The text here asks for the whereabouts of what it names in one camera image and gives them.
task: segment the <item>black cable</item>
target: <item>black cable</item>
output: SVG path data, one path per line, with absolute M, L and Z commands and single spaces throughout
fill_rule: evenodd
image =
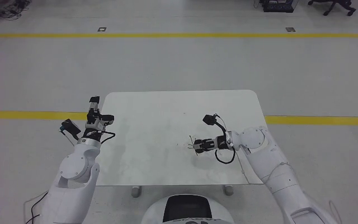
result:
M 25 224 L 28 224 L 31 220 L 34 221 L 34 219 L 35 219 L 37 216 L 40 216 L 40 214 L 35 215 L 33 218 L 29 219 Z
M 229 161 L 229 162 L 225 162 L 225 161 L 222 161 L 222 160 L 220 160 L 219 158 L 218 158 L 218 150 L 215 150 L 215 157 L 216 157 L 216 159 L 219 161 L 219 162 L 221 162 L 222 164 L 231 164 L 233 161 L 234 161 L 234 159 L 235 159 L 235 148 L 234 147 L 232 147 L 233 148 L 233 152 L 234 152 L 234 154 L 233 154 L 233 157 L 231 158 L 231 160 Z
M 253 7 L 254 7 L 254 8 L 258 8 L 258 6 L 259 6 L 260 4 L 262 4 L 262 3 L 260 3 L 260 0 L 259 0 L 257 6 L 255 7 L 255 2 L 256 2 L 256 1 L 253 2 Z
M 39 202 L 41 202 L 41 200 L 44 199 L 45 196 L 46 196 L 48 193 L 49 193 L 49 192 L 46 192 L 46 194 L 44 194 L 44 196 L 43 196 L 40 200 L 38 200 L 38 201 L 31 207 L 31 216 L 32 216 L 32 218 L 31 218 L 29 221 L 32 221 L 32 222 L 31 222 L 32 224 L 34 224 L 34 218 L 37 217 L 37 216 L 39 216 L 39 214 L 38 214 L 37 216 L 34 216 L 34 206 L 37 205 Z
M 12 21 L 21 17 L 21 12 L 26 11 L 31 0 L 15 0 L 11 5 L 0 9 L 0 17 Z
M 114 138 L 114 136 L 116 136 L 116 134 L 113 133 L 113 132 L 101 131 L 101 133 L 106 133 L 106 134 L 111 134 L 111 135 L 112 135 L 111 137 L 108 137 L 108 138 L 104 139 L 104 140 L 101 142 L 101 144 L 103 144 L 103 143 L 106 142 L 107 140 L 109 140 L 109 139 L 111 139 L 111 138 Z

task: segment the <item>table leg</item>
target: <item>table leg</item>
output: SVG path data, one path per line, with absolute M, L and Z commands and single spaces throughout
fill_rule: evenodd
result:
M 231 196 L 234 194 L 234 188 L 232 185 L 223 185 L 224 193 L 227 196 Z
M 142 186 L 132 186 L 131 194 L 133 198 L 139 197 L 141 192 L 142 192 Z

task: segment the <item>wire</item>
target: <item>wire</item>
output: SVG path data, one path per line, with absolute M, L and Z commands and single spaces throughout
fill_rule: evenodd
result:
M 235 159 L 235 148 L 233 147 L 233 151 L 234 151 L 234 154 L 233 154 L 233 157 L 231 158 L 231 160 L 229 161 L 229 162 L 225 162 L 225 161 L 222 161 L 222 160 L 220 160 L 219 158 L 218 158 L 218 150 L 215 150 L 215 157 L 216 157 L 216 159 L 219 161 L 219 162 L 221 162 L 222 164 L 231 164 L 233 161 L 234 161 L 234 159 Z
M 241 160 L 240 160 L 240 158 L 239 158 L 239 155 L 236 153 L 236 151 L 235 151 L 235 154 L 236 154 L 237 159 L 238 159 L 238 161 L 239 161 L 239 163 L 240 163 L 241 172 L 242 172 L 242 174 L 245 176 L 245 179 L 246 179 L 248 185 L 265 185 L 265 184 L 269 181 L 269 179 L 270 179 L 270 177 L 272 176 L 272 174 L 274 173 L 274 171 L 275 171 L 278 167 L 280 167 L 280 166 L 288 165 L 288 166 L 290 166 L 290 167 L 292 168 L 292 166 L 291 166 L 288 162 L 281 162 L 281 163 L 279 163 L 277 166 L 275 166 L 275 168 L 272 169 L 272 171 L 271 171 L 270 174 L 268 175 L 268 178 L 267 178 L 267 180 L 266 180 L 265 182 L 262 182 L 262 184 L 254 184 L 254 183 L 250 183 L 250 182 L 248 181 L 248 178 L 247 178 L 247 176 L 246 176 L 246 174 L 245 174 L 245 171 L 244 171 L 244 169 L 243 169 L 243 167 L 242 167 L 242 164 L 241 164 Z
M 334 202 L 329 200 L 328 204 L 329 204 L 329 208 L 331 210 L 332 216 L 335 218 L 336 222 L 338 222 L 339 224 L 342 224 L 342 219 L 341 219 L 340 213 L 338 212 L 338 209 L 336 208 Z M 336 217 L 335 213 L 333 212 L 332 206 L 333 206 L 333 208 L 335 208 L 338 218 Z
M 72 144 L 72 146 L 74 146 L 74 144 L 72 143 L 72 141 L 66 136 L 66 134 L 64 132 L 61 132 L 67 139 L 68 141 Z
M 41 197 L 42 195 L 44 195 L 44 194 L 46 194 L 48 191 L 45 191 L 45 192 L 42 192 L 41 194 L 39 194 L 38 196 L 36 196 L 36 197 L 34 197 L 34 198 L 31 198 L 31 199 L 29 199 L 29 200 L 27 200 L 27 201 L 25 201 L 24 203 L 23 203 L 23 205 L 22 205 L 22 208 L 23 208 L 23 222 L 25 223 L 26 222 L 26 215 L 25 215 L 25 205 L 26 205 L 26 203 L 27 202 L 30 202 L 30 201 L 32 201 L 32 200 L 35 200 L 36 198 L 39 198 L 39 197 Z
M 11 5 L 0 9 L 0 17 L 12 21 L 21 17 L 21 12 L 28 10 L 32 0 L 15 0 Z
M 31 220 L 32 220 L 32 222 L 33 222 L 34 219 L 35 219 L 37 216 L 40 216 L 40 214 L 37 214 L 37 215 L 33 216 L 33 218 L 29 219 L 25 224 L 28 224 Z
M 44 196 L 43 196 L 40 200 L 38 200 L 38 201 L 31 207 L 31 216 L 32 216 L 32 218 L 31 218 L 30 220 L 32 221 L 32 222 L 31 222 L 32 224 L 34 224 L 34 218 L 35 218 L 35 216 L 34 216 L 34 206 L 37 205 L 39 202 L 41 202 L 42 199 L 44 199 L 45 196 L 46 196 L 48 193 L 49 193 L 49 192 L 46 192 L 46 194 L 44 194 Z
M 256 3 L 256 1 L 253 2 L 253 7 L 254 7 L 254 8 L 258 8 L 258 6 L 259 6 L 260 4 L 262 4 L 262 3 L 260 3 L 260 1 L 258 1 L 257 6 L 255 7 L 255 3 Z
M 228 128 L 226 127 L 226 124 L 225 124 L 225 122 L 224 122 L 224 120 L 217 114 L 217 117 L 218 118 L 220 118 L 220 120 L 223 122 L 223 124 L 224 124 L 224 127 L 225 127 L 225 129 L 226 129 L 226 131 L 228 131 Z
M 104 131 L 104 130 L 99 131 L 99 133 L 106 133 L 106 134 L 111 134 L 111 135 L 112 135 L 111 137 L 108 137 L 108 138 L 106 138 L 105 140 L 103 140 L 103 141 L 101 142 L 101 144 L 103 144 L 103 143 L 106 142 L 107 140 L 109 140 L 109 139 L 111 139 L 111 138 L 114 138 L 114 136 L 116 136 L 115 133 L 113 133 L 113 132 L 106 132 L 106 131 Z

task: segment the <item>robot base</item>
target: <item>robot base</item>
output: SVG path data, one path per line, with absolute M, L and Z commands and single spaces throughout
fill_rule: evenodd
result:
M 141 224 L 158 224 L 184 218 L 203 218 L 234 223 L 229 211 L 212 200 L 194 194 L 172 195 L 152 204 Z

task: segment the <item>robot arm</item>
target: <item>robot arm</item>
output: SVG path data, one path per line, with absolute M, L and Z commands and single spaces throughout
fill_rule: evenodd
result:
M 67 130 L 78 140 L 74 152 L 61 163 L 60 169 L 45 198 L 40 223 L 82 223 L 87 215 L 95 191 L 100 166 L 95 158 L 100 154 L 101 136 L 107 125 L 114 121 L 112 115 L 101 115 L 100 98 L 92 97 L 83 137 L 78 139 L 79 129 L 70 121 L 62 123 L 60 132 Z M 84 183 L 80 188 L 69 188 L 68 181 Z
M 207 116 L 215 119 L 217 115 Z M 226 139 L 228 149 L 243 148 L 256 175 L 279 205 L 284 224 L 337 224 L 327 211 L 303 192 L 292 166 L 266 127 L 247 128 L 240 134 L 223 132 L 225 138 L 206 139 L 205 143 L 214 142 L 211 146 L 217 146 L 222 144 L 218 139 Z M 194 144 L 197 153 L 213 150 L 213 147 L 208 148 L 201 141 L 198 139 Z

